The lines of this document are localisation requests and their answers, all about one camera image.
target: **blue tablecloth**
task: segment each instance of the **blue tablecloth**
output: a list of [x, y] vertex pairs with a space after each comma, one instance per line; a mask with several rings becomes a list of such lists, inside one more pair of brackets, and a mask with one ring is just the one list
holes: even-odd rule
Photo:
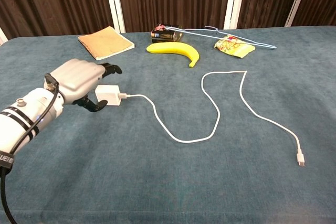
[[[146, 52], [149, 33], [125, 34], [135, 49], [95, 61], [77, 36], [16, 38], [0, 47], [0, 108], [43, 86], [44, 74], [78, 58], [119, 65], [101, 84], [145, 94], [178, 138], [173, 141], [143, 98], [90, 113], [67, 105], [15, 156], [7, 200], [19, 223], [336, 223], [336, 28], [232, 30], [276, 45], [244, 59], [214, 49], [215, 39], [183, 35], [200, 60]], [[4, 212], [1, 223], [6, 223]]]

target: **black cable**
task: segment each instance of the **black cable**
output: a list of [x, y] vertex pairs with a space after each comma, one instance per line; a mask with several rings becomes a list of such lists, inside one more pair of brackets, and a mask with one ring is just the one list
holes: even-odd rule
[[1, 167], [1, 183], [0, 183], [0, 193], [1, 193], [1, 203], [4, 207], [5, 213], [11, 224], [17, 224], [17, 222], [14, 220], [14, 217], [12, 216], [9, 207], [7, 205], [7, 199], [6, 199], [6, 172], [7, 168]]
[[[55, 103], [55, 100], [56, 100], [57, 94], [58, 94], [58, 90], [59, 90], [59, 83], [49, 73], [47, 73], [45, 75], [45, 78], [46, 78], [47, 83], [51, 83], [51, 84], [54, 85], [54, 87], [55, 87], [54, 96], [52, 97], [51, 102], [49, 103], [48, 107], [46, 107], [46, 109], [41, 114], [41, 116], [26, 130], [26, 132], [21, 136], [21, 138], [16, 142], [16, 144], [14, 145], [12, 150], [10, 151], [11, 154], [14, 154], [16, 152], [17, 148], [21, 145], [22, 141], [29, 135], [29, 133], [32, 132], [32, 130], [35, 128], [35, 126], [46, 116], [46, 114], [49, 112], [49, 110], [51, 109], [51, 107]], [[0, 183], [1, 203], [2, 203], [3, 208], [5, 210], [6, 216], [9, 219], [9, 221], [11, 222], [11, 224], [17, 224], [17, 222], [15, 221], [15, 219], [13, 218], [13, 216], [12, 216], [10, 210], [9, 210], [7, 200], [6, 200], [6, 174], [8, 173], [7, 172], [8, 169], [5, 168], [5, 167], [0, 167], [0, 169], [1, 169], [1, 183]]]

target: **white cable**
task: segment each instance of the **white cable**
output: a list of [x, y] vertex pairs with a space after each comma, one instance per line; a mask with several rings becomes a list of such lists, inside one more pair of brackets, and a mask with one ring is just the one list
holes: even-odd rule
[[283, 130], [287, 131], [288, 133], [290, 133], [296, 140], [296, 143], [297, 143], [297, 146], [298, 146], [298, 152], [297, 152], [297, 160], [298, 160], [298, 163], [300, 166], [304, 166], [305, 165], [305, 159], [304, 159], [304, 156], [303, 156], [303, 153], [302, 153], [302, 150], [301, 150], [301, 147], [300, 147], [300, 141], [299, 141], [299, 138], [295, 135], [295, 133], [291, 130], [289, 130], [288, 128], [282, 126], [281, 124], [271, 120], [271, 119], [268, 119], [268, 118], [265, 118], [259, 114], [257, 114], [252, 108], [251, 106], [246, 102], [246, 100], [244, 99], [243, 97], [243, 93], [242, 93], [242, 89], [243, 89], [243, 83], [244, 83], [244, 80], [245, 80], [245, 75], [247, 73], [247, 71], [226, 71], [226, 72], [223, 72], [223, 71], [220, 71], [220, 72], [209, 72], [209, 73], [206, 73], [205, 75], [203, 75], [202, 79], [201, 79], [201, 89], [203, 91], [203, 93], [205, 93], [205, 95], [209, 98], [209, 100], [211, 101], [211, 103], [214, 105], [215, 109], [217, 110], [217, 120], [216, 120], [216, 123], [215, 123], [215, 126], [211, 132], [211, 134], [207, 137], [204, 137], [204, 138], [199, 138], [199, 139], [194, 139], [194, 140], [181, 140], [181, 139], [178, 139], [177, 137], [175, 137], [168, 129], [167, 127], [162, 123], [161, 119], [159, 118], [159, 116], [157, 115], [157, 112], [156, 112], [156, 107], [155, 107], [155, 104], [151, 101], [151, 99], [149, 99], [147, 96], [143, 95], [143, 94], [128, 94], [126, 95], [126, 97], [143, 97], [145, 98], [147, 101], [150, 102], [150, 104], [153, 106], [153, 110], [154, 110], [154, 115], [157, 119], [157, 121], [161, 124], [161, 126], [164, 128], [164, 130], [168, 133], [168, 135], [175, 141], [177, 142], [180, 142], [180, 143], [185, 143], [185, 144], [189, 144], [189, 143], [196, 143], [196, 142], [200, 142], [200, 141], [204, 141], [204, 140], [208, 140], [209, 138], [211, 138], [215, 132], [216, 132], [216, 129], [217, 129], [217, 126], [218, 126], [218, 123], [219, 123], [219, 119], [221, 118], [220, 117], [220, 111], [216, 105], [216, 103], [214, 102], [214, 100], [210, 97], [210, 95], [204, 90], [204, 87], [203, 87], [203, 81], [204, 81], [204, 78], [210, 74], [214, 74], [214, 73], [244, 73], [243, 75], [243, 78], [242, 78], [242, 81], [240, 82], [240, 86], [239, 86], [239, 95], [240, 95], [240, 98], [242, 99], [242, 101], [244, 102], [244, 104], [246, 105], [246, 107], [248, 107], [248, 109], [253, 113], [253, 115], [255, 115], [256, 117], [260, 118], [260, 119], [263, 119], [267, 122], [270, 122], [280, 128], [282, 128]]

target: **tan notebook cover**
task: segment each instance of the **tan notebook cover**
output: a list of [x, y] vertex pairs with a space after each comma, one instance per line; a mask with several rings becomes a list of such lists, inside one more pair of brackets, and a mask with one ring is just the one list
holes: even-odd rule
[[79, 36], [78, 40], [96, 60], [134, 48], [134, 43], [118, 34], [111, 26], [90, 35]]

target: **black stripe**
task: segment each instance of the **black stripe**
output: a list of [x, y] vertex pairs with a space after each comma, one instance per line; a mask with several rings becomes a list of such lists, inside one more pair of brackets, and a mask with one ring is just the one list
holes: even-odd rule
[[[11, 119], [13, 119], [13, 120], [15, 120], [15, 121], [16, 121], [18, 124], [20, 124], [20, 125], [22, 126], [22, 128], [24, 128], [26, 131], [29, 129], [28, 125], [25, 124], [25, 123], [24, 123], [20, 118], [18, 118], [17, 116], [15, 116], [15, 115], [13, 115], [13, 114], [10, 114], [10, 113], [8, 113], [8, 112], [6, 112], [6, 111], [2, 111], [2, 112], [0, 112], [0, 114], [5, 115], [5, 116], [7, 116], [7, 117], [9, 117], [9, 118], [11, 118]], [[33, 134], [32, 134], [32, 132], [29, 132], [28, 136], [29, 136], [29, 141], [33, 139]]]
[[[23, 113], [20, 109], [16, 108], [16, 107], [12, 107], [9, 106], [7, 108], [7, 110], [13, 110], [16, 113], [18, 113], [24, 120], [27, 121], [27, 123], [29, 123], [31, 126], [34, 123], [25, 113]], [[33, 128], [33, 130], [35, 131], [35, 136], [40, 132], [40, 130], [38, 129], [37, 125]]]

